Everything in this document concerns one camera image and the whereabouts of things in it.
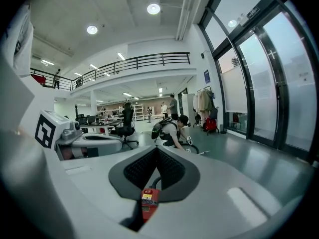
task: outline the white column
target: white column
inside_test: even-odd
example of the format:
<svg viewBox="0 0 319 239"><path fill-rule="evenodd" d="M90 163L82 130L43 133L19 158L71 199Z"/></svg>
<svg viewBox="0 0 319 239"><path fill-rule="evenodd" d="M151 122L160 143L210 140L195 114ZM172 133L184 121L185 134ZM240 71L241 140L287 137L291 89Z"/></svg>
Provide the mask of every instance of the white column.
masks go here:
<svg viewBox="0 0 319 239"><path fill-rule="evenodd" d="M94 90L91 90L91 113L92 115L96 115L98 109L96 106L96 96Z"/></svg>

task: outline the office chair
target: office chair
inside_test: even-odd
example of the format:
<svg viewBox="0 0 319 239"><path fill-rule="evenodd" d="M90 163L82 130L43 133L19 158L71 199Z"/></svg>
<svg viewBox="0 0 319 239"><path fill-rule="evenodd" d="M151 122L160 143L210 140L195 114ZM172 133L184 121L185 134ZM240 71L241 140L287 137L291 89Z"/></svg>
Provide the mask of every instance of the office chair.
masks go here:
<svg viewBox="0 0 319 239"><path fill-rule="evenodd" d="M120 137L124 136L123 144L126 144L130 149L133 149L129 145L129 143L136 142L136 144L139 145L139 141L132 141L126 139L127 136L130 136L135 132L134 127L132 127L133 110L124 110L123 115L123 127L118 128L118 135Z"/></svg>

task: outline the ceiling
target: ceiling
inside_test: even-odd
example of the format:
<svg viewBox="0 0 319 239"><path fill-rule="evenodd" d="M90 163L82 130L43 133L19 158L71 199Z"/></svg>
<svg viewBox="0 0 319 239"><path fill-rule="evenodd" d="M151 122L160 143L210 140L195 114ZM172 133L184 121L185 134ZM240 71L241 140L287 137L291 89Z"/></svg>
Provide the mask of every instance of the ceiling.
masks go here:
<svg viewBox="0 0 319 239"><path fill-rule="evenodd" d="M161 5L161 12L151 15L147 6L154 2ZM64 76L76 67L83 73L89 63L100 66L116 61L119 51L115 46L125 52L125 45L137 40L174 38L182 3L183 0L32 0L31 66L48 72L61 68ZM97 26L97 34L87 33L90 25ZM54 65L44 66L39 59Z"/></svg>
<svg viewBox="0 0 319 239"><path fill-rule="evenodd" d="M124 96L123 93L128 93L132 95L132 97L140 99L157 98L159 97L159 88L162 88L162 96L165 97L176 93L191 78L192 76L169 76L138 80L104 87L94 92L96 100L103 101L98 102L98 104L111 104L125 101L127 96ZM90 105L90 93L87 92L78 97L76 103Z"/></svg>

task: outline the floor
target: floor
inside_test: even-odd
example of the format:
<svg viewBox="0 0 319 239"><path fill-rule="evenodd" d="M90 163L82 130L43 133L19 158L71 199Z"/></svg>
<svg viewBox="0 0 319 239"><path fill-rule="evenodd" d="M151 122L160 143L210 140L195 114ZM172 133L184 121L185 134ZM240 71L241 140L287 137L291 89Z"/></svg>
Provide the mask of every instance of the floor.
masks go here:
<svg viewBox="0 0 319 239"><path fill-rule="evenodd" d="M136 132L128 137L138 140L140 146L154 145L151 139L152 124L147 121L135 122ZM209 136L200 127L185 128L193 144L210 158L224 161L271 192L282 205L302 195L313 176L314 168L298 161L295 157L269 148L254 141L231 134L211 133Z"/></svg>

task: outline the black metal railing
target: black metal railing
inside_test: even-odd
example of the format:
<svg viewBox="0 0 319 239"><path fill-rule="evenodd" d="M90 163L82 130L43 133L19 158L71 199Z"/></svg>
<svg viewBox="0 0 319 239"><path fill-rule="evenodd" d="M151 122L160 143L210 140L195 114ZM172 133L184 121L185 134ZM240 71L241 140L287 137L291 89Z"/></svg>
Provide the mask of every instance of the black metal railing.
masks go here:
<svg viewBox="0 0 319 239"><path fill-rule="evenodd" d="M31 73L31 76L33 76L33 78L44 87L47 87L47 88L55 87L56 89L59 87L59 89L61 90L68 90L68 91L72 90L73 81L68 78L65 78L62 76L58 76L58 78L55 78L54 74L33 69L33 68L31 68L30 73Z"/></svg>
<svg viewBox="0 0 319 239"><path fill-rule="evenodd" d="M189 52L169 52L129 58L123 61L117 61L101 66L98 69L87 72L86 74L79 76L74 80L59 76L59 87L60 89L71 91L88 82L96 81L102 77L107 78L111 75L119 74L126 70L138 70L141 67L154 65L165 66L167 64L173 63L190 64ZM33 77L44 87L54 88L54 74L31 68L31 75L33 75Z"/></svg>

